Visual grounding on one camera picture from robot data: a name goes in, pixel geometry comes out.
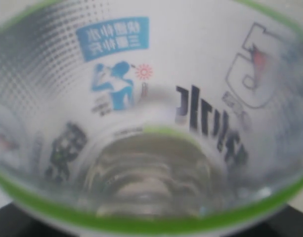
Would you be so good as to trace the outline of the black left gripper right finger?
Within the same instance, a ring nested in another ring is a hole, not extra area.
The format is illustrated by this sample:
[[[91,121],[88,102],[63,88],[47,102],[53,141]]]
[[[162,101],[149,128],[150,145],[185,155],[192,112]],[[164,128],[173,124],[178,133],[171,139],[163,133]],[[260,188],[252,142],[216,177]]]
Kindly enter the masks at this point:
[[[232,237],[303,237],[303,213],[288,206],[267,221]]]

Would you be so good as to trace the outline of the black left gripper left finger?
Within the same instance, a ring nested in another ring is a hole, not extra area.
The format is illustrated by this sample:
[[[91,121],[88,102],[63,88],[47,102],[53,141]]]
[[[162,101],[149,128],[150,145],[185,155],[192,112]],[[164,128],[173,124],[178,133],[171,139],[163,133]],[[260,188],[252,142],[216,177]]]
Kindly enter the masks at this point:
[[[0,237],[70,237],[60,231],[30,217],[15,205],[0,208]]]

